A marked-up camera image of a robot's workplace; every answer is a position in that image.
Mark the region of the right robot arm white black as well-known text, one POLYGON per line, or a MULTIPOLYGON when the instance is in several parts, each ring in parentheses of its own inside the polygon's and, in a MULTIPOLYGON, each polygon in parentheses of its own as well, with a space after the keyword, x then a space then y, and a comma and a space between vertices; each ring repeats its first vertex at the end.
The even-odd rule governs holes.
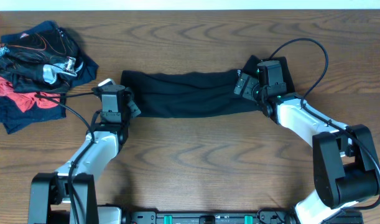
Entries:
POLYGON ((380 165, 370 130, 348 126, 298 95, 285 58, 251 57, 238 72, 234 93, 255 102, 264 116, 312 148, 314 191, 280 223, 361 222, 361 211, 380 204, 380 165))

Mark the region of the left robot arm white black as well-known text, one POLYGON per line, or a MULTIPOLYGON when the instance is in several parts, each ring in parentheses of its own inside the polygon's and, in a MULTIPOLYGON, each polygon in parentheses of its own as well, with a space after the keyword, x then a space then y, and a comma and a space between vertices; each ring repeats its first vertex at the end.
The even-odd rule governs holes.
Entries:
POLYGON ((28 223, 130 223, 117 205, 98 205, 95 182, 128 138, 129 121, 140 114, 129 87, 114 83, 92 89, 102 102, 85 141, 64 165, 38 173, 31 182, 28 223))

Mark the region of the black polo shirt with logo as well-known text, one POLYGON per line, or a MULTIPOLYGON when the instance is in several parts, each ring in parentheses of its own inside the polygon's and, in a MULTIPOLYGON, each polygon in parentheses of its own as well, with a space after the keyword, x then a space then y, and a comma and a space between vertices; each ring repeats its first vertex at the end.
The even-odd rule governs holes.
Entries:
POLYGON ((226 72, 168 75, 125 70, 121 84, 134 92, 142 117, 204 118, 260 111, 260 106, 234 92, 240 75, 256 76, 259 63, 261 59, 252 55, 242 69, 226 72))

